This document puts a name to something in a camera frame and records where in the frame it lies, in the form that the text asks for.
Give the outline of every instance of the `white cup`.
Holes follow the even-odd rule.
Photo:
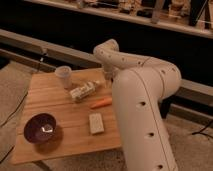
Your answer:
[[[72,85],[71,72],[72,69],[69,66],[60,66],[55,70],[55,75],[60,79],[65,89]]]

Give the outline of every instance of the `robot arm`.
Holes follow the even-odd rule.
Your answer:
[[[105,74],[115,77],[113,107],[128,170],[177,171],[158,101],[179,88],[179,69],[154,57],[121,53],[115,40],[96,46],[94,55]]]

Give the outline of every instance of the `toy carrot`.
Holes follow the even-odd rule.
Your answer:
[[[106,97],[104,99],[96,101],[94,104],[90,106],[91,109],[96,109],[99,107],[107,106],[112,104],[112,97]]]

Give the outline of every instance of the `bowl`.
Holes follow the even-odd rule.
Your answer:
[[[24,127],[24,137],[30,143],[48,141],[55,133],[56,120],[48,113],[33,116]]]

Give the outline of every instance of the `wooden table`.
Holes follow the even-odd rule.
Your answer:
[[[100,80],[102,85],[94,94],[76,104],[54,73],[33,75],[22,118],[17,127],[11,159],[13,164],[34,162],[48,170],[42,160],[121,147],[112,106],[90,109],[94,101],[111,95],[111,89],[105,85],[101,69],[73,71],[71,77],[72,89],[94,80]],[[56,118],[56,134],[51,141],[34,145],[24,138],[24,126],[30,118],[43,112]],[[89,114],[96,112],[102,114],[105,132],[91,135]]]

